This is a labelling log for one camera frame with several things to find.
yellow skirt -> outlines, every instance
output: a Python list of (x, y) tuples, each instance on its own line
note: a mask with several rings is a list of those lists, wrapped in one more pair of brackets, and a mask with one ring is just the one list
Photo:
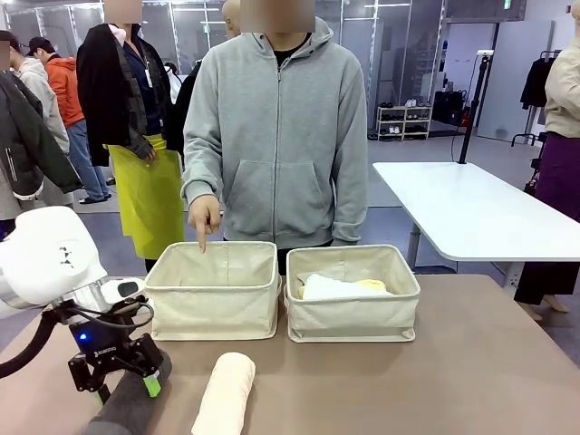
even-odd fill
[(149, 162), (118, 145), (107, 145), (117, 179), (123, 235), (131, 237), (139, 258), (157, 260), (166, 247), (185, 240), (179, 194), (179, 155), (161, 135), (146, 136), (157, 153)]

black pole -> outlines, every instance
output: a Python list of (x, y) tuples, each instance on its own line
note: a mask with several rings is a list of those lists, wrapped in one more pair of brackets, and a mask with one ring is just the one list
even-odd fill
[(461, 148), (461, 156), (459, 157), (458, 161), (459, 165), (465, 165), (466, 163), (465, 158), (468, 156), (469, 141), (471, 140), (471, 133), (473, 132), (475, 117), (478, 112), (479, 95), (481, 94), (481, 89), (483, 88), (483, 81), (486, 77), (486, 70), (488, 68), (488, 64), (489, 57), (483, 56), (483, 59), (481, 59), (481, 65), (479, 66), (478, 85), (475, 88), (475, 95), (473, 95), (473, 101), (471, 102), (468, 129), (465, 132), (465, 138), (463, 138), (463, 148)]

orange jacket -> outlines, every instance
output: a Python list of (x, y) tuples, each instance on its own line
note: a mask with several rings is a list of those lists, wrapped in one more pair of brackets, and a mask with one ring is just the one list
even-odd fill
[(67, 129), (84, 119), (77, 92), (76, 61), (74, 58), (53, 58), (45, 66), (48, 82), (58, 100), (58, 110)]

mannequin foot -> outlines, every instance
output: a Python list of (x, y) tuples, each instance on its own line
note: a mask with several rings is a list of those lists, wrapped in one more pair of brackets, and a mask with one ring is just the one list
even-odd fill
[(562, 305), (554, 295), (544, 295), (544, 302), (550, 305), (554, 311), (558, 311), (559, 313), (569, 313), (570, 310), (565, 305)]
[(527, 313), (527, 315), (529, 315), (533, 320), (535, 320), (536, 322), (542, 321), (542, 316), (534, 311), (532, 305), (522, 304), (521, 302), (518, 302), (517, 304), (521, 306), (522, 310), (524, 310)]

storage basket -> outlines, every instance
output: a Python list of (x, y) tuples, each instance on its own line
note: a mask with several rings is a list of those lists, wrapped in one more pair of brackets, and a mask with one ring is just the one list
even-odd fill
[[(319, 274), (345, 282), (381, 280), (394, 294), (302, 300), (298, 289)], [(409, 342), (420, 287), (394, 246), (347, 246), (296, 249), (287, 257), (285, 305), (288, 335), (297, 343)]]
[(276, 333), (276, 246), (265, 242), (169, 246), (145, 280), (155, 340), (258, 340)]

